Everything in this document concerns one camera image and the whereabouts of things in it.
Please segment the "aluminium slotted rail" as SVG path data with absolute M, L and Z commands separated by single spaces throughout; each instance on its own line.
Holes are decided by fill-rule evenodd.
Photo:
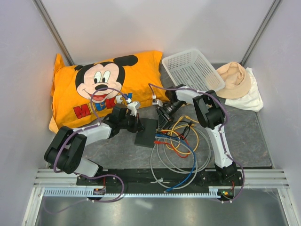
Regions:
M 162 187 L 168 186 L 162 184 L 160 180 L 151 170 L 153 177 Z M 116 177 L 121 185 L 120 192 L 123 193 L 123 197 L 139 197 L 139 198 L 174 198 L 174 197 L 190 197 L 190 198 L 220 198 L 221 194 L 229 192 L 230 195 L 237 196 L 240 188 L 245 189 L 282 189 L 288 188 L 288 182 L 285 173 L 281 169 L 245 169 L 242 185 L 238 188 L 226 188 L 221 186 L 210 186 L 207 193 L 176 193 L 172 192 L 163 194 L 126 194 L 125 184 L 123 180 L 115 175 L 106 174 L 105 177 Z M 93 197 L 93 198 L 115 198 L 119 193 L 106 193 L 105 186 L 78 186 L 76 185 L 77 179 L 81 176 L 66 173 L 54 173 L 51 169 L 40 169 L 36 175 L 34 181 L 34 187 L 40 188 L 44 196 L 56 196 L 56 197 Z

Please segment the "black network switch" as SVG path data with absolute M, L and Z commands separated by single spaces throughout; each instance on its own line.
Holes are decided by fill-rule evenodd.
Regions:
M 153 148 L 155 135 L 157 132 L 158 120 L 141 118 L 141 123 L 144 127 L 144 130 L 136 134 L 134 145 Z

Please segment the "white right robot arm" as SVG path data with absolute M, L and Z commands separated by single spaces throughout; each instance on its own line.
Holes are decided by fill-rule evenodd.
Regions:
M 157 106 L 158 128 L 165 129 L 174 121 L 174 113 L 183 104 L 192 104 L 199 124 L 206 129 L 213 150 L 215 179 L 220 185 L 227 185 L 237 173 L 237 166 L 230 154 L 224 126 L 229 117 L 214 90 L 197 91 L 184 85 L 167 88 L 168 102 Z

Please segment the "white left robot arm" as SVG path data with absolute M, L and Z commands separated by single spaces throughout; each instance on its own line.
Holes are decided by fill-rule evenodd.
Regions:
M 110 139 L 121 129 L 131 133 L 143 131 L 144 126 L 137 113 L 139 108 L 138 101 L 128 105 L 116 104 L 110 114 L 94 125 L 76 129 L 61 127 L 46 150 L 44 160 L 53 165 L 56 173 L 78 173 L 87 176 L 91 184 L 99 185 L 103 181 L 103 173 L 99 171 L 100 165 L 83 158 L 85 147 Z

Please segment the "white crumpled cloth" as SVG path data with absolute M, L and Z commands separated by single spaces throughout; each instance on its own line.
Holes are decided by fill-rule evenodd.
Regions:
M 247 68 L 246 72 L 251 79 L 251 88 L 249 92 L 237 99 L 226 99 L 225 105 L 235 107 L 241 110 L 259 112 L 263 108 L 263 100 L 258 90 L 257 80 L 253 74 L 252 68 Z

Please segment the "orange Mickey Mouse pillow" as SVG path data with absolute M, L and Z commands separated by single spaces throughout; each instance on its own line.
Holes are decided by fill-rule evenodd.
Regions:
M 112 112 L 116 104 L 126 104 L 124 96 L 152 105 L 152 96 L 165 102 L 157 50 L 121 56 L 89 65 L 65 66 L 57 54 L 51 87 L 52 118 L 49 130 L 62 126 L 78 128 Z

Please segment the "white plastic mesh basket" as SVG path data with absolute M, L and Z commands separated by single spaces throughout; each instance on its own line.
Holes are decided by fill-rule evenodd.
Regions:
M 225 87 L 225 82 L 206 57 L 197 49 L 185 50 L 162 59 L 162 65 L 174 85 L 215 92 Z

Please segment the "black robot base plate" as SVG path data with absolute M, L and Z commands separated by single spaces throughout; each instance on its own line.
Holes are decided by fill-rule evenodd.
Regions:
M 186 178 L 184 174 L 177 174 L 167 168 L 155 168 L 154 174 L 160 182 L 172 187 Z M 151 169 L 103 169 L 97 173 L 99 176 L 112 174 L 120 177 L 125 184 L 126 194 L 163 194 L 166 188 L 157 183 Z M 210 186 L 238 188 L 242 185 L 243 177 L 240 171 L 234 176 L 222 181 L 216 170 L 207 168 L 197 173 L 194 180 L 185 188 L 173 191 L 176 193 L 207 193 Z M 106 193 L 119 193 L 122 189 L 120 181 L 116 177 L 100 179 L 77 179 L 78 186 L 105 186 Z

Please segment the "peach folded cloth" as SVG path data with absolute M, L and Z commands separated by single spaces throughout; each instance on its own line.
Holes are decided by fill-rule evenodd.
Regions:
M 217 70 L 225 86 L 217 91 L 217 96 L 224 99 L 236 99 L 245 96 L 251 89 L 251 78 L 245 68 L 237 63 L 230 62 Z

